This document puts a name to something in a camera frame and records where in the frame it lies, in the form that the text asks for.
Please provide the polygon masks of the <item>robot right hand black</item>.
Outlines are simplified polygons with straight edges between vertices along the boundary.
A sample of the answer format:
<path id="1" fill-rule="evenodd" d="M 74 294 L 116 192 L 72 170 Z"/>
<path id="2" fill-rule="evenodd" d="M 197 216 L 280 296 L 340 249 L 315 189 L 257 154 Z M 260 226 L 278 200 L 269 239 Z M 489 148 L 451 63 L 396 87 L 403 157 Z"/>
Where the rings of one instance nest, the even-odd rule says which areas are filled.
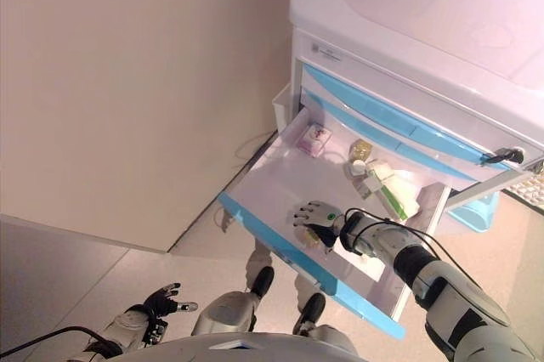
<path id="1" fill-rule="evenodd" d="M 310 201 L 292 215 L 294 235 L 305 248 L 321 247 L 325 253 L 335 246 L 345 217 L 336 207 L 323 201 Z"/>

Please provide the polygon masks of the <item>robot left hand black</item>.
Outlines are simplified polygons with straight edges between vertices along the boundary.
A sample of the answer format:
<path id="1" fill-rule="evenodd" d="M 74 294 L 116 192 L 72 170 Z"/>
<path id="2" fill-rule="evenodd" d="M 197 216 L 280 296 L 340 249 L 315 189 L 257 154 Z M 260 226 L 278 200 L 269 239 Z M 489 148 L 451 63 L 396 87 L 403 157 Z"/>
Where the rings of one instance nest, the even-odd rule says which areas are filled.
<path id="1" fill-rule="evenodd" d="M 199 306 L 195 302 L 179 302 L 175 297 L 181 290 L 181 284 L 174 282 L 163 286 L 150 294 L 145 300 L 144 305 L 152 311 L 157 318 L 168 316 L 177 312 L 191 313 L 195 312 Z"/>

